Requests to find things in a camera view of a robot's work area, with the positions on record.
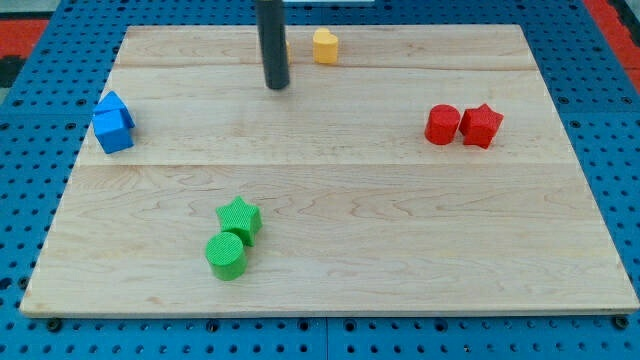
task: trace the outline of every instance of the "black cylinder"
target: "black cylinder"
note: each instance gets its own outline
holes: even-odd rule
[[[256,0],[256,21],[265,82],[269,89],[283,89],[289,85],[289,63],[282,0]]]

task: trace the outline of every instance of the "red star block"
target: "red star block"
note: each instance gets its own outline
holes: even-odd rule
[[[436,145],[447,145],[453,141],[460,123],[460,113],[450,105],[436,105],[429,112],[424,136]]]
[[[460,123],[460,132],[464,135],[463,144],[488,148],[503,118],[504,115],[491,110],[487,104],[482,104],[477,109],[465,110]]]

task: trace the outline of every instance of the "wooden table surface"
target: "wooden table surface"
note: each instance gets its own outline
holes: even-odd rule
[[[131,27],[105,92],[135,147],[89,129],[22,302],[33,317],[487,316],[639,304],[514,25],[290,27],[264,86],[254,27]],[[488,103],[489,150],[424,139],[428,110]],[[204,258],[215,208],[264,227],[246,273]]]

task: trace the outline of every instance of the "green block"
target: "green block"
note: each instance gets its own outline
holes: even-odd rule
[[[260,208],[247,204],[238,196],[229,205],[217,208],[216,213],[220,231],[238,235],[245,246],[254,245],[255,235],[262,227]]]
[[[222,232],[209,240],[206,257],[213,275],[224,281],[242,275],[247,267],[242,240],[228,232]]]

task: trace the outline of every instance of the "blue pentagon block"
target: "blue pentagon block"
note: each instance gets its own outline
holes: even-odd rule
[[[102,100],[100,100],[98,105],[93,108],[93,114],[99,115],[114,110],[118,110],[122,113],[122,118],[124,119],[124,123],[127,128],[131,129],[136,126],[136,124],[133,122],[131,114],[129,113],[129,109],[127,109],[127,106],[115,91],[109,91],[109,93]]]
[[[94,115],[93,131],[107,154],[133,146],[129,127],[119,110]]]

